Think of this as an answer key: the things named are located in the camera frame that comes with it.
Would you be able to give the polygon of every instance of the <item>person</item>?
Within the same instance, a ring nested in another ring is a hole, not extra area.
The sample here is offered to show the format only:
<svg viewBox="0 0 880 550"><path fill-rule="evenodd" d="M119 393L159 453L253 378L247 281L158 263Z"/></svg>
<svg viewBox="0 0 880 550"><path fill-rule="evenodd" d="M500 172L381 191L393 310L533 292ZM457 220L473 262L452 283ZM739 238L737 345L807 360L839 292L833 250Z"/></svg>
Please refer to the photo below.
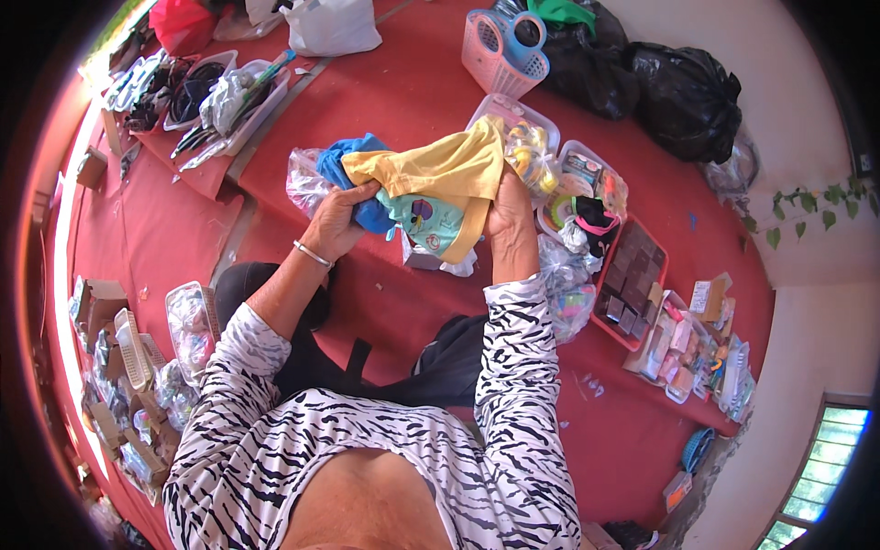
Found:
<svg viewBox="0 0 880 550"><path fill-rule="evenodd" d="M218 283L225 329L162 491L174 545L578 548L555 413L556 342L525 185L506 166L487 215L488 315L448 323L408 379L427 382L390 393L327 364L304 314L328 265L363 235L352 207L377 190L370 182L331 193L280 267L246 265ZM283 380L293 393L279 405L274 380L285 370L295 371ZM458 382L446 387L444 377ZM463 400L485 444L439 408Z"/></svg>

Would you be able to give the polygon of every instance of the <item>hand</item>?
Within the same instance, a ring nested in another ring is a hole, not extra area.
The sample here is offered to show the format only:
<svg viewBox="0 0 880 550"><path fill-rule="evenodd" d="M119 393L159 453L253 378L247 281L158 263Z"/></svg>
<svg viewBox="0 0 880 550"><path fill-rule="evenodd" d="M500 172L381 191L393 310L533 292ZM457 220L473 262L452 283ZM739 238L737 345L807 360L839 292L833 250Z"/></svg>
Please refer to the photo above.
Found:
<svg viewBox="0 0 880 550"><path fill-rule="evenodd" d="M346 191L334 187L299 242L321 258L337 261L363 236L363 227L351 221L352 207L372 198L379 188L375 180Z"/></svg>
<svg viewBox="0 0 880 550"><path fill-rule="evenodd" d="M486 216L486 233L490 237L513 235L526 225L534 227L532 199L525 183L505 162L498 195Z"/></svg>

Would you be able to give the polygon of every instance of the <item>zebra print shirt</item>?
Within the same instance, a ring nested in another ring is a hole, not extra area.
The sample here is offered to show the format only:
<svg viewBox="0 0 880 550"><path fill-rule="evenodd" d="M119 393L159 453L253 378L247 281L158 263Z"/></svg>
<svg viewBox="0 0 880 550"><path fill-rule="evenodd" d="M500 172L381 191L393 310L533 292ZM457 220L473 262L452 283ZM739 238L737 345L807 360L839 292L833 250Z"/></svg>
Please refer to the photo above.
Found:
<svg viewBox="0 0 880 550"><path fill-rule="evenodd" d="M272 378L290 343L242 304L217 343L162 491L175 546L279 547L311 476L339 452L371 447L415 467L454 548L577 548L544 283L535 275L484 293L489 321L474 413L485 448L436 407L320 389L276 407Z"/></svg>

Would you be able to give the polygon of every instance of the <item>bracelet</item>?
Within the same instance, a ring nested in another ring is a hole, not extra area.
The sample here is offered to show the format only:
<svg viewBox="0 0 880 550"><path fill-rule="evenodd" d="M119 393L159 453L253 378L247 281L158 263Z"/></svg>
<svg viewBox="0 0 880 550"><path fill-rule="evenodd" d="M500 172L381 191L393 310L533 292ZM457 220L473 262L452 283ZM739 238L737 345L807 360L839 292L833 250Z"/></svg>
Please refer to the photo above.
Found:
<svg viewBox="0 0 880 550"><path fill-rule="evenodd" d="M306 248L305 245L303 243L299 242L298 240L293 241L293 246L295 246L299 250L303 251L305 253L305 255L311 257L313 260L317 261L319 264L321 264L322 266L324 266L327 269L333 269L333 266L336 265L335 261L324 260L323 258L318 256L316 253L314 253L311 250L309 250L308 248Z"/></svg>

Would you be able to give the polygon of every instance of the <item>yellow fabric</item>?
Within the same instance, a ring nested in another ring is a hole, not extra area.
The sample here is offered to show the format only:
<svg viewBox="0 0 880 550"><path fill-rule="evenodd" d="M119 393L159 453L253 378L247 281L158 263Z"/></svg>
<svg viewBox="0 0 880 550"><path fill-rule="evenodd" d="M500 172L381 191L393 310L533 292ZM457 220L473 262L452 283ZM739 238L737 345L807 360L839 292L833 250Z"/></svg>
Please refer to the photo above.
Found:
<svg viewBox="0 0 880 550"><path fill-rule="evenodd" d="M376 180L392 198L417 193L459 207L461 231L440 256L459 263L480 239L489 203L498 193L504 167L504 122L491 114L471 128L402 153L388 150L342 156L342 167L359 186Z"/></svg>

